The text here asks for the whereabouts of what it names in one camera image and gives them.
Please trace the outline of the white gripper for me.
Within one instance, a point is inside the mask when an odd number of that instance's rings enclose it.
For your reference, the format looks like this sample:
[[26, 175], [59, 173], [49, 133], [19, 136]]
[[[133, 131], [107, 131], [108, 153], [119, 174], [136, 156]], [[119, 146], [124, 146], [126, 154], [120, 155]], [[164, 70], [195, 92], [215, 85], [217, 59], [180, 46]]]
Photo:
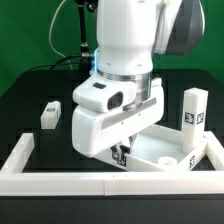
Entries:
[[160, 78], [152, 80], [151, 97], [133, 111], [120, 107], [101, 113], [78, 105], [72, 116], [72, 145], [87, 157], [95, 157], [111, 148], [112, 158], [120, 163], [122, 151], [130, 154], [137, 134], [158, 122], [163, 111], [164, 92]]

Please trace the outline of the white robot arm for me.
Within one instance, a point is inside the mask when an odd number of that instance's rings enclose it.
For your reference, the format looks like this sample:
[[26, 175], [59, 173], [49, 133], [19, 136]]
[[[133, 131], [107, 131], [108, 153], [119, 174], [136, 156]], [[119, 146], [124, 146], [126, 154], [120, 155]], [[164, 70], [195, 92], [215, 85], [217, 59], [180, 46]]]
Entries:
[[124, 142], [163, 116], [153, 55], [189, 53], [204, 29], [200, 0], [98, 0], [95, 68], [73, 91], [73, 147], [88, 157], [110, 149], [123, 164]]

